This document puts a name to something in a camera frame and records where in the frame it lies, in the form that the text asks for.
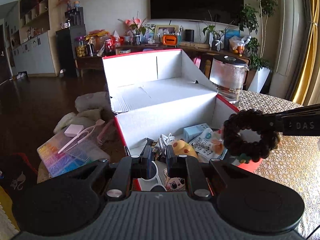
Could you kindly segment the yellow plush chick toy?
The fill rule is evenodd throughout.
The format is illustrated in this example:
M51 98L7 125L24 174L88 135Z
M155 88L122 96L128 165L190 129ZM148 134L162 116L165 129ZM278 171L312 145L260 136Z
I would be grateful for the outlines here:
M193 147L184 140L174 140L171 143L171 146L174 150L175 155L188 155L195 157L196 159L198 158L197 153L195 152Z

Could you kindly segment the white frame sunglasses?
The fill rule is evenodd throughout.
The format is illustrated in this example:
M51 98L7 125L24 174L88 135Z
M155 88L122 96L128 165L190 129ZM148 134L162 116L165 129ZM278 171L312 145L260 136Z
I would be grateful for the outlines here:
M166 188L161 182L159 171L156 163L152 161L151 167L151 178L150 179L138 179L140 189L142 191L150 191L150 192L165 192Z

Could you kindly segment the light blue small carton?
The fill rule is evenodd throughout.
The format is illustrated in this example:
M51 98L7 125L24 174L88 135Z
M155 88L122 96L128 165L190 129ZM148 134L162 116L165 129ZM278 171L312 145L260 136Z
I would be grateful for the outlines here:
M185 142L190 142L207 128L210 128L207 123L185 127L183 129L183 140Z

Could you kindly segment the silver foil snack packet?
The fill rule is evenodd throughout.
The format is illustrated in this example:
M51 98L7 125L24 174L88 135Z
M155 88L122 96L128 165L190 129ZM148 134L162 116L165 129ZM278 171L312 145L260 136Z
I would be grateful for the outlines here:
M227 150L223 145L221 133L221 129L207 128L189 142L200 162L208 163L211 159L222 160L225 157Z

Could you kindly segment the yellow curtain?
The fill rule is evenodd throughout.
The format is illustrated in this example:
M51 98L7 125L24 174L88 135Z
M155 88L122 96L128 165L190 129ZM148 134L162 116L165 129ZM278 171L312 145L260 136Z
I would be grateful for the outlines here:
M319 0L305 1L306 34L291 99L307 106L319 103Z

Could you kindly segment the clear bead organizer box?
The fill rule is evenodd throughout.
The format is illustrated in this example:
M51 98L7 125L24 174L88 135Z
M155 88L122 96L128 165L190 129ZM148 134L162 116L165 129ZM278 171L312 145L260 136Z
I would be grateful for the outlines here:
M37 148L37 152L51 177L57 177L98 159L110 160L97 141L102 128L97 127L83 142L76 141L59 152L71 138L61 131Z

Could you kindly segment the pink plastic tweezers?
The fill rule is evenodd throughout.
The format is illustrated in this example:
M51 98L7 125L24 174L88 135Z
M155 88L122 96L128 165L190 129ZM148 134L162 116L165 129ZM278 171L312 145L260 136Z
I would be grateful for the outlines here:
M97 120L95 125L84 129L79 134L77 134L73 139L71 139L67 144L65 144L65 146L63 146L58 151L58 154L60 154L62 152L67 152L70 149L72 149L73 147L75 147L76 145L82 143L84 140L86 140L94 132L94 130L96 128L98 128L99 126L102 126L104 123L105 122L102 119Z

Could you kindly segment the white planter with plant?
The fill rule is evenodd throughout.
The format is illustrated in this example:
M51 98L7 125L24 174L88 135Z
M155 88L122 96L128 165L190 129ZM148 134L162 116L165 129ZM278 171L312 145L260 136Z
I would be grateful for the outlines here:
M249 69L255 70L255 74L247 90L255 93L260 93L263 90L271 72L269 62L258 55L259 47L260 44L255 37L252 37L246 45L247 51L250 55Z

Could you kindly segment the red white cardboard box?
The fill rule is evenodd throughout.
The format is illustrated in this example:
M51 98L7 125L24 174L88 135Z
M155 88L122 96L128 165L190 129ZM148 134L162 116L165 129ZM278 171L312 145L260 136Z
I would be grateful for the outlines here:
M126 55L104 58L112 112L128 155L140 155L148 139L179 138L185 127L221 128L238 109L221 96L185 52L150 63Z

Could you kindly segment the glass kettle black lid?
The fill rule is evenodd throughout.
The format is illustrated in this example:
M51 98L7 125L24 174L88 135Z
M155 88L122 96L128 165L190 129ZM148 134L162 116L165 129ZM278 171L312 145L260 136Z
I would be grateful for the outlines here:
M240 100L248 71L249 67L244 60L216 54L213 56L209 80L221 96L235 104Z

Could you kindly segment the beige cushion pile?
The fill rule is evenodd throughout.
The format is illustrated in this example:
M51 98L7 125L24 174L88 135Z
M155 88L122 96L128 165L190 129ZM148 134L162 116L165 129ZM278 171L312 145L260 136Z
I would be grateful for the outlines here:
M71 124L88 128L99 119L108 122L114 117L108 92L96 92L77 97L75 109L75 112L70 112L60 119L53 130L54 134Z

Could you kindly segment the wooden tv sideboard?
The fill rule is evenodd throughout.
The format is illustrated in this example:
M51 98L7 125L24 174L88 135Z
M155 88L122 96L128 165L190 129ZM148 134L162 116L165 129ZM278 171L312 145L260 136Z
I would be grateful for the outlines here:
M214 55L225 55L228 57L233 57L238 60L244 61L246 64L250 64L250 59L245 56L239 56L228 52L226 50L213 51L208 48L198 48L198 47L186 47L179 46L177 48L173 46L148 46L146 44L140 46L120 46L115 48L113 51L105 50L101 56L85 56L78 57L75 59L75 66L83 75L86 69L103 69L103 59L104 58L118 58L121 56L131 55L135 56L136 59L126 60L127 63L133 62L137 63L138 60L146 61L150 63L152 60L156 59L156 56L164 57L169 56L173 53L185 52L185 54L193 61L193 63L199 67L203 73L208 73L211 69L208 67L207 61L212 61Z

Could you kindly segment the orange retro radio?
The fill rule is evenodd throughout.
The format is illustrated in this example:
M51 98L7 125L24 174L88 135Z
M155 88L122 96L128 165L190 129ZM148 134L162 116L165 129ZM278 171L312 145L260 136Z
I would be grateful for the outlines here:
M178 36L175 34L164 34L162 37L162 43L165 46L178 46L179 39Z

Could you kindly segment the black cabinet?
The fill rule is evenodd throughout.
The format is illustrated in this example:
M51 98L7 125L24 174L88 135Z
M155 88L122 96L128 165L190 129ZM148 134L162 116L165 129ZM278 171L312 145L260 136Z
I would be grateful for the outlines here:
M76 38L86 35L83 7L73 8L65 12L67 27L56 32L59 63L64 75L79 76L76 70Z

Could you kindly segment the black wall television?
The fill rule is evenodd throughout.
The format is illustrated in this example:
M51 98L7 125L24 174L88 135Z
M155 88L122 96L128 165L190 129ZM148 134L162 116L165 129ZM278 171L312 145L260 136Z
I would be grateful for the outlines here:
M243 7L244 0L150 0L150 16L238 25Z

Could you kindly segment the picture frame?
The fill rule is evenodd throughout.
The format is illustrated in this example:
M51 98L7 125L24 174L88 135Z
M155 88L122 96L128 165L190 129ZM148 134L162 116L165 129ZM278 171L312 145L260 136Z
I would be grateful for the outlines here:
M164 25L157 24L155 25L154 30L154 39L161 38L164 34L175 34L178 33L180 27L179 25Z

